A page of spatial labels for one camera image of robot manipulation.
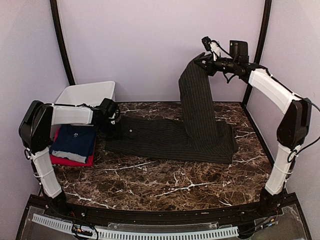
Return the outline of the black clothes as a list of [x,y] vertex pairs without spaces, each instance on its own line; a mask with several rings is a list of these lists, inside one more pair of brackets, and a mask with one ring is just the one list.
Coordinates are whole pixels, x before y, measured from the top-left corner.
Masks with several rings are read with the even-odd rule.
[[121,136],[105,150],[146,158],[230,164],[238,151],[232,126],[217,121],[209,76],[191,60],[178,80],[182,120],[121,116]]

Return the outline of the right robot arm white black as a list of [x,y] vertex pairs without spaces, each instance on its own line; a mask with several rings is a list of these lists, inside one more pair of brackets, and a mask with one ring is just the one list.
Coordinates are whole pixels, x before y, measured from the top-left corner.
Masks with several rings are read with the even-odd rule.
[[280,194],[293,173],[296,158],[311,147],[311,144],[303,144],[309,133],[312,108],[316,105],[278,81],[267,67],[250,62],[247,42],[231,40],[225,57],[221,55],[224,49],[218,41],[205,36],[201,42],[207,53],[201,54],[195,63],[209,76],[221,72],[223,75],[238,77],[264,94],[283,114],[276,131],[277,155],[264,187],[267,195]]

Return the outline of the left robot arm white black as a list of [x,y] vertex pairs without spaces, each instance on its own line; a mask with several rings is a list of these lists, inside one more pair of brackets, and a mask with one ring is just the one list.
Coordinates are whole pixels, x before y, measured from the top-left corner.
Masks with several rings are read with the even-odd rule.
[[50,159],[51,127],[73,124],[94,126],[105,131],[116,124],[120,114],[119,105],[108,98],[104,98],[97,106],[32,101],[19,126],[18,134],[25,147],[26,158],[31,160],[34,176],[46,196],[52,199],[65,196]]

